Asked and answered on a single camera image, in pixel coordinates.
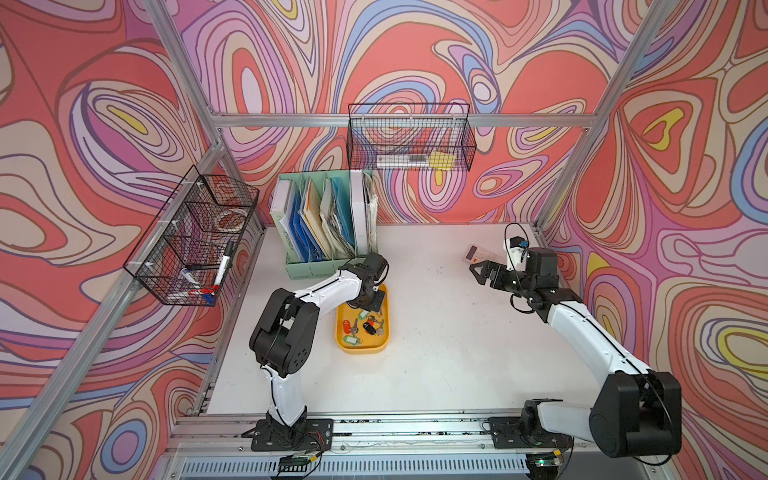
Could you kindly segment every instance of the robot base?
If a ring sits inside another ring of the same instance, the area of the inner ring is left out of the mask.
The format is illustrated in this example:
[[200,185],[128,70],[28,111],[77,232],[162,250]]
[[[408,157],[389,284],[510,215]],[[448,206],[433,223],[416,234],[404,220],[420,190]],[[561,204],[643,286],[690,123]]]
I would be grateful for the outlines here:
[[520,417],[490,417],[488,419],[495,449],[529,449],[532,447],[553,449],[571,444],[571,437],[559,433],[541,433],[535,437],[525,431]]
[[[324,447],[318,443],[318,434],[325,442]],[[265,419],[256,422],[255,427],[243,432],[240,436],[253,439],[250,449],[254,452],[295,452],[313,449],[326,451],[331,448],[333,419],[308,419],[305,407],[304,413],[292,427],[289,427],[267,413]]]

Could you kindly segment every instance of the aluminum frame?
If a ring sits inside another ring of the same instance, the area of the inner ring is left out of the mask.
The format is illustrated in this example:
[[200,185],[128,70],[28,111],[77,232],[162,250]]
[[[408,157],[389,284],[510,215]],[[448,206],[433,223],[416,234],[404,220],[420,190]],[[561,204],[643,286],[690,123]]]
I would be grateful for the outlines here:
[[157,36],[168,53],[168,58],[181,83],[181,87],[187,92],[192,101],[193,109],[208,136],[208,140],[210,140],[211,144],[221,145],[226,150],[226,154],[221,162],[224,171],[227,172],[228,176],[242,180],[243,175],[232,156],[232,152],[221,136],[221,130],[214,124],[211,116],[213,110],[205,93],[203,93],[200,81],[194,74],[192,62],[187,55],[187,49],[184,47],[184,42],[181,40],[181,35],[176,29],[176,24],[168,12],[165,2],[163,0],[144,0],[144,5],[147,7],[147,14],[152,20]]
[[[621,59],[614,76],[608,82],[606,91],[598,104],[598,108],[593,114],[473,114],[470,116],[470,124],[473,127],[582,127],[586,129],[580,136],[576,147],[574,147],[574,153],[571,155],[564,170],[558,175],[558,179],[551,188],[550,194],[545,201],[545,205],[539,211],[539,215],[534,222],[535,227],[540,228],[541,225],[548,220],[556,206],[559,204],[559,199],[571,189],[575,174],[586,161],[588,152],[598,139],[600,131],[605,126],[612,108],[615,106],[622,91],[631,80],[632,74],[637,69],[639,62],[642,60],[647,48],[653,41],[659,27],[667,17],[668,12],[676,3],[677,0],[654,0],[651,4],[648,13],[630,42],[627,53]],[[348,117],[343,114],[214,114],[203,93],[197,76],[194,75],[190,59],[187,56],[186,48],[184,48],[179,32],[176,29],[173,19],[168,13],[164,2],[162,2],[162,0],[145,0],[145,5],[147,6],[147,13],[151,17],[158,36],[161,39],[161,43],[166,48],[171,64],[177,71],[182,87],[187,94],[190,95],[194,110],[197,113],[209,140],[212,142],[208,152],[198,164],[201,172],[210,172],[213,170],[215,161],[221,160],[224,170],[230,176],[242,179],[240,169],[237,167],[237,164],[221,135],[220,129],[222,127],[345,127],[347,125]],[[224,150],[224,154],[221,155],[220,158],[217,158],[217,154],[222,150]],[[182,193],[183,191],[180,191],[179,195],[169,202],[169,207],[166,210],[166,213],[162,216],[163,220],[170,219],[178,205],[175,205],[175,208],[171,207],[174,204],[180,204],[180,200],[176,199],[184,198]],[[256,219],[256,222],[260,228],[260,233],[263,233],[263,228],[258,219]],[[151,248],[151,246],[154,245],[152,242],[156,242],[158,237],[159,234],[156,233],[150,235],[150,239],[147,241],[147,247]],[[254,249],[254,255],[252,255],[250,259],[252,265],[247,268],[247,272],[249,273],[252,272],[253,265],[256,263],[260,241],[262,239],[263,235],[260,235],[258,240],[259,243]],[[250,281],[251,275],[247,273],[247,276],[246,279],[243,279],[244,283]],[[137,291],[137,282],[130,279],[127,272],[124,272],[118,283],[113,287],[107,298],[88,322],[83,332],[75,340],[74,345],[67,352],[53,375],[51,375],[51,378],[46,382],[40,395],[38,395],[32,403],[32,406],[25,412],[25,415],[8,437],[5,447],[0,451],[0,480],[15,480],[23,475],[27,466],[45,441],[45,438],[58,420],[61,412],[63,412],[64,407],[68,404],[71,395],[79,387],[84,375],[95,360],[96,355],[103,348],[104,343],[109,338],[109,335],[117,325],[117,322],[122,317],[125,309],[130,304]],[[223,327],[223,333],[225,329],[228,329],[229,336],[231,336],[231,328],[240,310],[242,302],[241,296],[242,291],[238,295],[238,301],[233,304],[233,308],[230,310],[230,315],[226,320],[227,324]],[[213,378],[220,368],[220,361],[222,360],[221,356],[223,355],[224,350],[226,350],[226,346],[222,348],[217,346],[217,349],[214,352],[214,360],[212,361],[212,367],[214,369],[211,370],[210,375],[206,375],[207,382],[203,384],[206,388],[203,389],[202,395],[204,395],[207,390],[207,386],[211,384],[210,378]],[[400,415],[407,415],[408,419],[423,423],[425,420],[427,422],[432,421],[427,419],[438,420],[429,415],[446,414],[406,413]],[[450,415],[466,415],[466,413],[462,412],[460,414]],[[337,416],[341,421],[342,419],[349,420],[355,415],[345,414]],[[392,420],[394,418],[392,414],[383,413],[360,414],[358,416],[360,418],[373,420],[373,422],[371,422],[372,424],[386,421],[387,419]],[[233,417],[231,415],[201,415],[199,417],[190,417],[189,419],[180,419],[177,423],[177,427],[174,429],[172,440],[176,438],[176,432],[179,428],[182,429],[179,430],[179,432],[181,432],[186,428],[186,425],[191,425],[196,422],[198,425],[203,425],[208,431],[192,434],[190,437],[181,437],[182,434],[178,433],[179,436],[177,439],[199,439],[202,442],[195,443],[202,445],[203,450],[206,450],[206,453],[209,455],[210,446],[212,444],[228,443],[232,445],[243,443],[242,439],[233,439],[235,440],[234,442],[212,442],[212,435],[210,432],[220,428],[220,425],[232,425],[244,421],[253,423],[258,418],[259,417]],[[374,429],[383,428],[384,427],[381,426],[374,427]],[[373,434],[368,435],[368,438],[371,441],[382,434],[380,431],[370,433]],[[401,440],[404,440],[405,437],[413,436],[414,435],[404,435]],[[489,440],[486,438],[488,435],[477,436],[484,438],[468,440],[477,440],[480,442],[487,442]],[[179,442],[175,444],[176,450],[178,450],[179,444]],[[173,444],[169,444],[171,451],[173,451],[172,445]],[[243,452],[244,449],[241,449],[241,446],[242,445],[238,446],[238,452]],[[585,448],[586,444],[577,443],[577,446],[578,448]],[[171,468],[173,463],[174,462],[168,462],[166,467]]]
[[677,0],[654,0],[650,4],[648,12],[643,17],[640,26],[630,41],[627,52],[619,62],[614,75],[608,81],[605,92],[598,103],[598,108],[595,110],[596,118],[594,124],[591,128],[582,132],[574,146],[573,153],[571,153],[563,170],[555,179],[554,185],[549,189],[547,199],[534,220],[536,227],[543,227],[549,221],[563,201],[563,198],[571,191],[578,171],[589,158],[589,154],[599,140],[600,134],[608,122],[611,112],[618,103],[621,94],[624,93],[624,89],[632,80],[632,75],[634,75],[634,72],[643,61],[645,53],[659,32],[659,28],[661,28],[664,20],[667,19],[667,16],[676,4]]
[[[391,455],[453,454],[483,458],[500,452],[549,453],[554,448],[520,445],[496,450],[484,424],[490,416],[520,416],[520,409],[467,410],[461,412],[327,413],[311,417],[334,420],[333,447],[324,455],[342,458],[364,453],[366,460],[381,461]],[[277,452],[251,452],[250,439],[240,433],[263,415],[201,415],[180,419],[168,442],[166,465],[158,478],[183,477],[188,459],[214,457],[269,457]],[[597,451],[596,445],[576,441],[574,448]]]
[[237,298],[232,304],[230,311],[227,313],[227,317],[224,319],[224,322],[221,326],[219,339],[216,342],[216,347],[214,347],[214,353],[211,356],[208,368],[205,370],[203,382],[200,384],[200,391],[197,393],[197,398],[195,399],[192,411],[189,413],[189,415],[192,416],[197,416],[202,412],[205,406],[205,401],[208,399],[208,392],[213,389],[213,386],[216,383],[216,379],[219,376],[221,364],[224,361],[224,355],[227,353],[227,348],[229,347],[230,341],[232,340],[232,332],[235,328],[235,322],[237,321],[237,317],[240,315],[240,308],[243,306],[243,300],[245,300],[243,298],[243,293],[248,291],[251,277],[253,277],[253,269],[256,267],[256,259],[259,257],[261,245],[264,243],[264,229],[261,227],[258,215],[253,215],[251,217],[251,221],[255,221],[258,233],[256,244],[253,246],[253,252],[250,255],[250,258],[253,260],[251,261],[249,259],[249,263],[245,269],[245,272],[243,273],[243,281],[240,282],[240,291],[237,293]]
[[[198,163],[200,172],[212,171],[221,155],[221,146],[209,148]],[[147,239],[137,250],[136,259],[144,259],[160,239],[167,222],[181,206],[194,182],[182,182],[176,196],[152,226]],[[141,284],[121,269],[118,281],[101,302],[96,313],[80,332],[56,370],[25,411],[0,450],[0,480],[14,480],[24,475],[37,451],[54,428],[58,418],[80,386],[109,336],[131,305]]]
[[[403,115],[365,114],[366,118]],[[594,114],[469,114],[472,127],[582,127],[594,124]],[[217,127],[346,127],[347,114],[213,114]]]

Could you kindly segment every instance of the ventilation grille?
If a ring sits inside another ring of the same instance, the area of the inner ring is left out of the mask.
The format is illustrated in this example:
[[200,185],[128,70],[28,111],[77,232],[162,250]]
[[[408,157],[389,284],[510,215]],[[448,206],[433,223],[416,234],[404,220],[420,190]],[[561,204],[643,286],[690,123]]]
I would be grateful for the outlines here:
[[[277,474],[277,457],[189,458],[182,478],[266,478]],[[290,468],[280,476],[306,473],[307,467]],[[528,473],[525,454],[492,453],[464,455],[327,455],[313,477],[355,475],[469,475],[478,473]]]

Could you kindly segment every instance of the binder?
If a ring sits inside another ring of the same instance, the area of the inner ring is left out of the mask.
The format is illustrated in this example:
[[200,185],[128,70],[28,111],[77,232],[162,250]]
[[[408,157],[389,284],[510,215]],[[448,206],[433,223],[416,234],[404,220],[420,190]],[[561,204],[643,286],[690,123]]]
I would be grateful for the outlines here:
[[290,218],[293,215],[293,198],[296,196],[296,185],[291,180],[278,180],[272,194],[270,216],[275,223],[280,240],[286,248],[288,259],[292,263],[306,262],[306,256],[302,256],[296,249],[296,238],[290,228]]
[[368,227],[366,192],[362,170],[349,171],[349,207],[352,211],[352,226],[355,232],[355,248],[358,256],[368,255]]

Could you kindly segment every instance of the metal bar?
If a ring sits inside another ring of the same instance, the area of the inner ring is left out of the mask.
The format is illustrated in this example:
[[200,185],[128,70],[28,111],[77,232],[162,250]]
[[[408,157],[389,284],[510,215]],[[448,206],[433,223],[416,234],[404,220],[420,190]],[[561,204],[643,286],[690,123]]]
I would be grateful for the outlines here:
[[[422,433],[422,432],[474,432],[482,433],[484,419],[471,421],[440,420],[432,422],[335,422],[333,434],[381,434],[381,433]],[[222,423],[216,427],[216,435],[239,435],[248,430],[251,423]],[[180,424],[174,428],[174,436],[208,435],[205,425]]]
[[[365,114],[365,118],[398,118],[402,115]],[[450,118],[450,114],[430,114]],[[593,114],[470,114],[473,127],[591,127]],[[217,127],[347,127],[347,114],[213,114]]]
[[549,248],[549,245],[547,245],[547,239],[544,238],[544,233],[541,231],[541,228],[536,227],[535,225],[531,225],[531,230],[533,231],[533,237],[536,239],[538,246],[542,248]]
[[[473,421],[489,416],[520,416],[522,409],[483,409],[462,410],[461,412],[309,412],[309,417],[333,419],[335,422],[427,422],[427,421]],[[255,423],[265,418],[263,413],[245,415],[236,413],[205,414],[198,417],[182,417],[177,425],[190,423],[196,425],[224,425],[231,423]]]
[[584,165],[584,162],[587,161],[590,150],[595,142],[597,142],[603,127],[611,116],[611,111],[616,103],[618,103],[621,94],[624,93],[624,89],[632,79],[632,75],[643,61],[648,47],[650,47],[650,44],[659,32],[659,28],[661,28],[669,12],[676,4],[677,0],[654,0],[650,4],[647,14],[637,28],[637,32],[632,38],[627,52],[619,62],[613,77],[608,82],[603,97],[598,103],[594,124],[588,131],[581,134],[581,138],[576,143],[576,147],[574,147],[573,153],[568,158],[568,162],[549,190],[547,200],[545,200],[544,206],[539,210],[534,225],[544,226],[552,214],[554,214],[560,202],[562,202],[563,197],[570,191],[576,174]]
[[[220,144],[208,149],[198,162],[201,172],[213,170],[220,151]],[[186,182],[180,186],[177,195],[169,200],[168,208],[163,212],[160,220],[152,226],[147,240],[134,258],[140,260],[146,258],[190,188],[192,188],[192,182]],[[96,313],[80,332],[72,347],[6,439],[3,449],[0,450],[0,480],[16,480],[24,475],[140,289],[141,284],[127,271],[122,270],[116,284],[112,286]]]
[[181,40],[181,35],[176,29],[176,24],[173,17],[170,16],[165,2],[163,0],[145,0],[144,4],[147,7],[147,13],[152,20],[157,36],[168,53],[168,58],[176,71],[181,87],[189,95],[192,107],[208,135],[208,139],[212,144],[222,144],[226,149],[227,153],[222,158],[224,171],[230,177],[242,180],[243,175],[232,157],[232,152],[230,152],[229,147],[221,137],[221,132],[214,124],[213,118],[210,115],[212,111],[210,103],[203,92],[200,80],[195,75],[194,69],[192,69],[192,62],[189,55],[187,55],[187,49],[184,47],[184,42]]
[[219,377],[221,364],[224,361],[224,356],[227,354],[227,347],[230,345],[232,332],[234,331],[237,317],[240,315],[240,308],[243,306],[243,300],[245,300],[245,292],[248,291],[248,285],[250,285],[250,279],[253,276],[253,268],[256,266],[256,260],[259,257],[261,244],[264,242],[264,229],[261,228],[260,223],[257,223],[257,229],[256,245],[253,247],[253,252],[248,259],[249,264],[245,273],[243,273],[243,281],[240,284],[240,291],[237,293],[237,298],[231,306],[230,311],[227,313],[227,318],[224,320],[221,327],[219,339],[214,348],[214,355],[205,371],[203,382],[200,384],[200,391],[197,393],[197,398],[192,407],[192,415],[200,414],[200,411],[203,408],[203,401],[207,397],[207,391],[210,388],[210,385],[216,382],[216,379]]

